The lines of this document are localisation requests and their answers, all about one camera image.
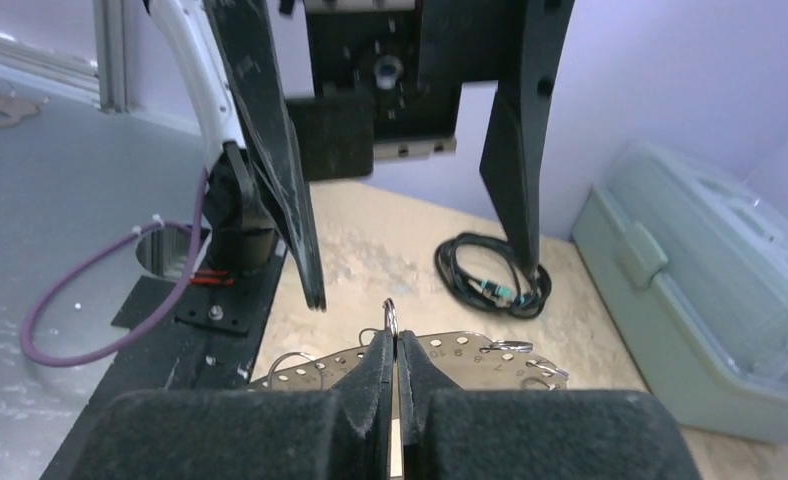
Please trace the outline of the perforated metal key plate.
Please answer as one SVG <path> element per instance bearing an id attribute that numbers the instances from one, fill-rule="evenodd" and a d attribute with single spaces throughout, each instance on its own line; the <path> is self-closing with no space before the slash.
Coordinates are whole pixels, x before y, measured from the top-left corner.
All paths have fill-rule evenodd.
<path id="1" fill-rule="evenodd" d="M 248 390 L 318 390 L 332 387 L 355 369 L 369 348 L 369 328 L 360 344 L 328 356 L 287 353 L 268 373 L 246 386 Z M 465 389 L 558 390 L 567 387 L 569 374 L 538 355 L 523 340 L 493 340 L 472 331 L 420 335 L 419 348 L 442 373 Z"/>

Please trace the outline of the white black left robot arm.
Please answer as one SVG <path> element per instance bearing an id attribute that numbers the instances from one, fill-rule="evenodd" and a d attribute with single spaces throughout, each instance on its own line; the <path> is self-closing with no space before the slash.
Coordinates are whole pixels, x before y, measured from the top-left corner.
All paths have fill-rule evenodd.
<path id="1" fill-rule="evenodd" d="M 293 254 L 307 305 L 324 310 L 310 186 L 368 176 L 378 159 L 455 146 L 465 85 L 496 86 L 479 172 L 499 249 L 527 279 L 510 295 L 468 279 L 454 242 L 436 255 L 451 289 L 518 313 L 548 295 L 539 187 L 570 1 L 148 1 L 204 142 L 216 260 L 253 270 L 259 233 Z"/>

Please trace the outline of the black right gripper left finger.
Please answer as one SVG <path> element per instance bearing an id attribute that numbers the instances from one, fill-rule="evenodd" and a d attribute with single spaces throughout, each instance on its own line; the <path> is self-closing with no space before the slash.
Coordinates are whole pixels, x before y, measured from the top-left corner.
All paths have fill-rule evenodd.
<path id="1" fill-rule="evenodd" d="M 73 479 L 387 479 L 394 338 L 322 391 L 139 391 L 92 429 Z"/>

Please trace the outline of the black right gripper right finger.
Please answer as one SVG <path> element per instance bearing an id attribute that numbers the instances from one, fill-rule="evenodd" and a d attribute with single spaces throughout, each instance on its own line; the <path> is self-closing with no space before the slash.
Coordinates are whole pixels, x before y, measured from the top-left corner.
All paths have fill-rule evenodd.
<path id="1" fill-rule="evenodd" d="M 698 479 L 676 420 L 633 390 L 465 390 L 396 347 L 407 479 Z"/>

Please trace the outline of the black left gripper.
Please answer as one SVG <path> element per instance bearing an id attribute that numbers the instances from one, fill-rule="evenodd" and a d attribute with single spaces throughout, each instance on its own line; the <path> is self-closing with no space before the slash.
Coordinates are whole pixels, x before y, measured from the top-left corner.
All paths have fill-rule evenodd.
<path id="1" fill-rule="evenodd" d="M 573 0 L 284 1 L 283 16 L 304 11 L 314 89 L 287 106 L 267 3 L 204 7 L 260 198 L 309 309 L 327 304 L 305 179 L 363 178 L 378 160 L 454 152 L 464 83 L 497 84 L 479 172 L 517 266 L 536 271 L 540 171 Z"/>

